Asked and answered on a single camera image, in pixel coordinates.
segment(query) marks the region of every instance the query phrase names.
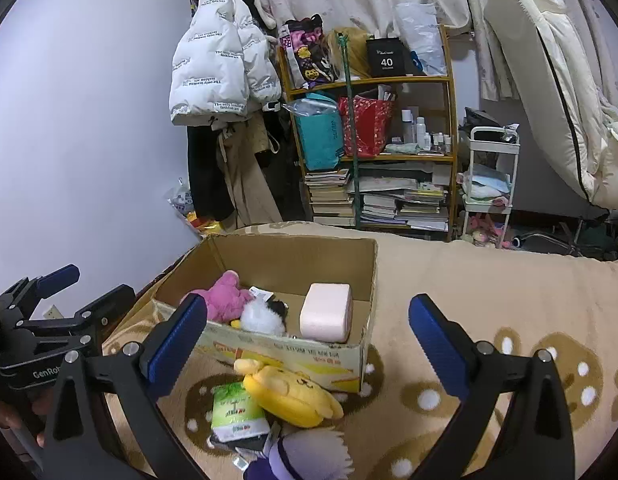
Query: wall outlet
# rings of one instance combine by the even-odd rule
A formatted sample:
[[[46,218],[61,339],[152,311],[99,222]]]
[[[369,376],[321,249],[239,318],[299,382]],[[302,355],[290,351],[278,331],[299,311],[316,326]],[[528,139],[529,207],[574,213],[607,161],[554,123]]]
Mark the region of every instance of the wall outlet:
[[[60,313],[55,305],[52,305],[45,311],[42,317],[45,319],[63,319],[65,316]]]

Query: teal bag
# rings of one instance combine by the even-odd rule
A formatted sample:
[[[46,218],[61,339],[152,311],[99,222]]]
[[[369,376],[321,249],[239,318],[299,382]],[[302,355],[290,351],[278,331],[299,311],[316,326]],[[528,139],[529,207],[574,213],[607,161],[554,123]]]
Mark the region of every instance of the teal bag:
[[[337,105],[327,96],[309,93],[307,99],[320,99]],[[337,110],[332,114],[295,118],[298,134],[305,152],[307,170],[332,170],[344,153],[342,119]]]

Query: red floral bag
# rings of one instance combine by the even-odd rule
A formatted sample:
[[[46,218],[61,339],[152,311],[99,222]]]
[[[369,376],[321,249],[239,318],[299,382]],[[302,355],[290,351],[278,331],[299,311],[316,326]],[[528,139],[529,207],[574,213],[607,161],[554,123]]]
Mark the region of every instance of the red floral bag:
[[[359,95],[353,98],[354,116],[356,118],[356,142],[358,156],[380,155],[387,145],[387,128],[391,123],[393,101],[379,101]],[[349,104],[346,97],[341,97],[338,110],[342,116],[345,153],[353,155],[351,145],[351,128],[349,127]]]

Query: pink toy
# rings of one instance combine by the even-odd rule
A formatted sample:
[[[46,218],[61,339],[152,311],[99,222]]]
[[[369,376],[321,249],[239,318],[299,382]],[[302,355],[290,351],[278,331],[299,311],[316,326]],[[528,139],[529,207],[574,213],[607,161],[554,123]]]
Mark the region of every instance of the pink toy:
[[[190,294],[198,294],[207,303],[207,319],[218,323],[229,323],[243,313],[244,304],[253,299],[246,288],[238,288],[238,273],[226,270],[209,290],[199,288]]]

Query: white bottle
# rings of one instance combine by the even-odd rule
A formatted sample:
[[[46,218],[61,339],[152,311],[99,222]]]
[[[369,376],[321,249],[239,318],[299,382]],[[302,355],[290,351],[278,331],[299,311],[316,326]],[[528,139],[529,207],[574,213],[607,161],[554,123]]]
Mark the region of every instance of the white bottle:
[[[413,115],[411,110],[403,110],[403,142],[412,144],[416,142],[416,134],[413,131]]]
[[[427,136],[427,126],[425,124],[424,117],[418,117],[416,119],[416,142],[418,143],[420,150],[425,150]]]

